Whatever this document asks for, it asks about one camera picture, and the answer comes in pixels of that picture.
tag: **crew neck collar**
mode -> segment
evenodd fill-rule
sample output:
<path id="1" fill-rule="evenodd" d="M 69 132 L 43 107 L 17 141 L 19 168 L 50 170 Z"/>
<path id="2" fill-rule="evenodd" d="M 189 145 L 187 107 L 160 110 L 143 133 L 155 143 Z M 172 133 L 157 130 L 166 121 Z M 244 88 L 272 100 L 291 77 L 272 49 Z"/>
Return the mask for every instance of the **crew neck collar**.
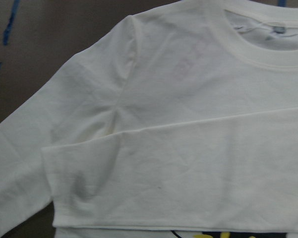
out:
<path id="1" fill-rule="evenodd" d="M 261 22 L 298 27 L 298 8 L 266 5 L 250 0 L 204 0 L 203 8 L 214 36 L 232 54 L 248 63 L 276 69 L 298 69 L 298 50 L 270 50 L 245 40 L 233 28 L 225 10 Z"/>

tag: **white long-sleeve shirt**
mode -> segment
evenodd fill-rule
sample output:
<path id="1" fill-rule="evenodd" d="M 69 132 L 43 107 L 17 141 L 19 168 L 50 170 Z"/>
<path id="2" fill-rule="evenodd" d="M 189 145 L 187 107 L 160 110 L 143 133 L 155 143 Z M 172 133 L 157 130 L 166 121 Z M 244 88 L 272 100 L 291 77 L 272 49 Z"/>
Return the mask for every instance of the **white long-sleeve shirt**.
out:
<path id="1" fill-rule="evenodd" d="M 298 233 L 298 8 L 182 0 L 75 54 L 0 124 L 0 236 L 51 201 L 57 238 Z"/>

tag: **sleeve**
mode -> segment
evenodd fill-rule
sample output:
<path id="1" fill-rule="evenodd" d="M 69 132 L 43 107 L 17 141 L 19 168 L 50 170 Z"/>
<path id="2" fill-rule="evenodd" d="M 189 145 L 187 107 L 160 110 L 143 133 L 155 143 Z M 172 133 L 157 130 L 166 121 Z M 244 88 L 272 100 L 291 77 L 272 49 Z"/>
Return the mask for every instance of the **sleeve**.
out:
<path id="1" fill-rule="evenodd" d="M 42 158 L 57 228 L 298 233 L 298 107 L 125 130 Z"/>
<path id="2" fill-rule="evenodd" d="M 72 56 L 0 124 L 0 236 L 51 202 L 42 147 L 109 133 L 136 42 L 130 15 Z"/>

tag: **white fabric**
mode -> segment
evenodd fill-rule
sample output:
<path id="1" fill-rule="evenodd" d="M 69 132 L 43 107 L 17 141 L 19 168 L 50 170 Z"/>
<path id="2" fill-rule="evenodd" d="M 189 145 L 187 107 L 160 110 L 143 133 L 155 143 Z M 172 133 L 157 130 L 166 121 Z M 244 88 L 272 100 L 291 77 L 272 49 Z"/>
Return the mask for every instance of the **white fabric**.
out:
<path id="1" fill-rule="evenodd" d="M 298 9 L 182 0 L 70 58 L 0 124 L 0 236 L 51 201 L 57 238 L 298 233 Z"/>

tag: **folded sleeve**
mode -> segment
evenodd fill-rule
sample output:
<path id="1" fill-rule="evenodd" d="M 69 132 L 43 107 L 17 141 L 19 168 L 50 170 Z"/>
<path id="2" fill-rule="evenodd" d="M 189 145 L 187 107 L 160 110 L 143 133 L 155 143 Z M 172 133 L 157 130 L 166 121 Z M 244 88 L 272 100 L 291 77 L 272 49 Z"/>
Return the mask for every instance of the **folded sleeve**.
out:
<path id="1" fill-rule="evenodd" d="M 0 236 L 51 202 L 42 147 L 110 133 L 136 49 L 134 19 L 127 16 L 0 124 Z"/>
<path id="2" fill-rule="evenodd" d="M 42 155 L 58 228 L 298 233 L 298 107 L 126 130 Z"/>

